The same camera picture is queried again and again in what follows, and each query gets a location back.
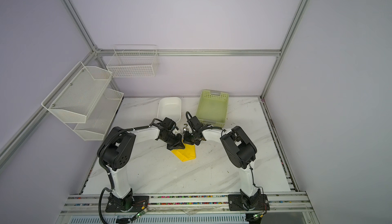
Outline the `yellow paper napkin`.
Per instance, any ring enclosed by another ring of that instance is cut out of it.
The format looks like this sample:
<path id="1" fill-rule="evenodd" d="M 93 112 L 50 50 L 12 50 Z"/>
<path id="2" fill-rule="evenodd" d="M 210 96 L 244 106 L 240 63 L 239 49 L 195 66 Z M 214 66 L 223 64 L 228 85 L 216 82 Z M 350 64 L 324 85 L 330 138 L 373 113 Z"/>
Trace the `yellow paper napkin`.
<path id="1" fill-rule="evenodd" d="M 174 149 L 171 152 L 181 161 L 186 162 L 196 159 L 196 147 L 184 144 L 185 149 Z"/>

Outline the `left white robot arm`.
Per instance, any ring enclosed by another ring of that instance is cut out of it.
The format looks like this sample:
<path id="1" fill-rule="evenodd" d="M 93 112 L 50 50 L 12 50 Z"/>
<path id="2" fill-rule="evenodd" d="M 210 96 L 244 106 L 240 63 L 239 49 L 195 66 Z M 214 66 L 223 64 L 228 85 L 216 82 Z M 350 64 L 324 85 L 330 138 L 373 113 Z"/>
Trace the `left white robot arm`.
<path id="1" fill-rule="evenodd" d="M 166 143 L 168 150 L 185 148 L 177 124 L 167 117 L 163 120 L 155 118 L 149 125 L 141 127 L 114 127 L 97 152 L 99 165 L 108 175 L 110 183 L 106 212 L 138 210 L 148 201 L 145 197 L 140 204 L 136 202 L 128 179 L 127 164 L 137 140 L 160 140 Z"/>

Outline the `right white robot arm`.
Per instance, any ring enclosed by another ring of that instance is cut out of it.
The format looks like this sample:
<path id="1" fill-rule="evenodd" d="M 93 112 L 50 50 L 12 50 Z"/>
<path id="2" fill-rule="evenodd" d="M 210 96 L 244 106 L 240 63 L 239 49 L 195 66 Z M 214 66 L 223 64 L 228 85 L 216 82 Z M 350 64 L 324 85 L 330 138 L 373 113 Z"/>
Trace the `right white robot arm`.
<path id="1" fill-rule="evenodd" d="M 202 141 L 220 142 L 230 162 L 238 168 L 241 187 L 239 194 L 228 195 L 229 210 L 263 213 L 270 210 L 263 188 L 254 183 L 253 162 L 256 160 L 257 148 L 241 127 L 223 129 L 203 124 L 193 116 L 187 118 L 183 135 L 183 142 L 190 145 L 200 145 Z"/>

